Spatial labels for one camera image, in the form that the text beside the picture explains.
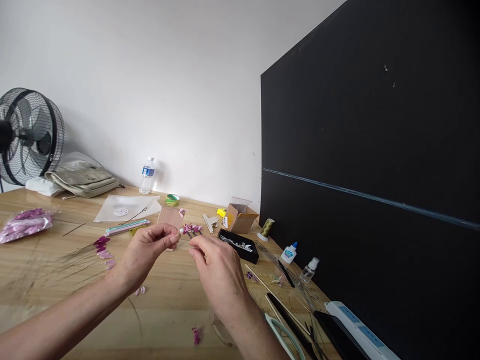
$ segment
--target forearm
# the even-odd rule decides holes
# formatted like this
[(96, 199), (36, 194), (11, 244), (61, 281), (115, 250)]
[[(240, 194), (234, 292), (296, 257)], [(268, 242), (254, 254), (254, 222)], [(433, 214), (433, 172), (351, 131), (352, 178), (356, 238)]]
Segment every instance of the forearm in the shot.
[(104, 277), (0, 334), (0, 354), (11, 360), (60, 359), (127, 296)]
[(224, 325), (244, 359), (290, 359), (253, 299), (235, 313)]

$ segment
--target plastic bottle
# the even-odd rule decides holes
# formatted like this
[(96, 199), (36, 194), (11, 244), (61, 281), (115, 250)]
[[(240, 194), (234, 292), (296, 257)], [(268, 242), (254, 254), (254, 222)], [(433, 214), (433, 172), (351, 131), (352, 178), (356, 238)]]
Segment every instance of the plastic bottle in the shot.
[(154, 177), (155, 172), (154, 158), (149, 156), (146, 163), (143, 165), (143, 170), (141, 172), (141, 181), (140, 186), (138, 187), (138, 192), (140, 194), (148, 194), (152, 189), (152, 178)]
[(305, 283), (309, 283), (312, 277), (315, 275), (315, 270), (317, 269), (317, 265), (319, 264), (319, 261), (316, 257), (314, 257), (308, 265), (305, 266), (303, 271), (300, 274), (300, 279), (303, 280)]
[(294, 258), (297, 256), (297, 242), (295, 241), (292, 246), (287, 246), (281, 253), (281, 258), (287, 264), (291, 264)]

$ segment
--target power outlet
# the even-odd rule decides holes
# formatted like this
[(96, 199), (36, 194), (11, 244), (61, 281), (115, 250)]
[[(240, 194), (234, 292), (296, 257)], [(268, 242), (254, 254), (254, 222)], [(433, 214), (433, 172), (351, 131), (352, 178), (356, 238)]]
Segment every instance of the power outlet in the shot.
[(353, 312), (349, 310), (346, 306), (339, 306), (338, 307), (342, 313), (344, 313), (352, 323), (361, 323), (360, 319), (354, 315)]
[(377, 348), (384, 347), (385, 344), (380, 341), (378, 337), (375, 336), (373, 332), (370, 331), (370, 329), (366, 326), (359, 326), (358, 330), (360, 330), (370, 341), (373, 345), (375, 345)]

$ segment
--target person's left hand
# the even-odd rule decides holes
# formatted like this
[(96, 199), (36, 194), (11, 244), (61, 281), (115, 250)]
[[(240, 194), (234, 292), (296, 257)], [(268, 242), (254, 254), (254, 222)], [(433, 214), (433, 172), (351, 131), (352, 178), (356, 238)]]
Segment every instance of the person's left hand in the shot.
[(177, 248), (180, 236), (177, 228), (166, 223), (139, 229), (105, 280), (120, 286), (128, 294), (133, 293), (142, 286), (160, 254), (166, 249)]

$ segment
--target beige bag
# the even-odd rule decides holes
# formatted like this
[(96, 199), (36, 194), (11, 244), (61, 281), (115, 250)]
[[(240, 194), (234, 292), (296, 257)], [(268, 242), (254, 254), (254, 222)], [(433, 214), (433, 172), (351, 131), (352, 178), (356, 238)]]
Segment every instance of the beige bag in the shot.
[(45, 178), (78, 196), (93, 198), (118, 188), (120, 180), (98, 167), (74, 171), (47, 171)]

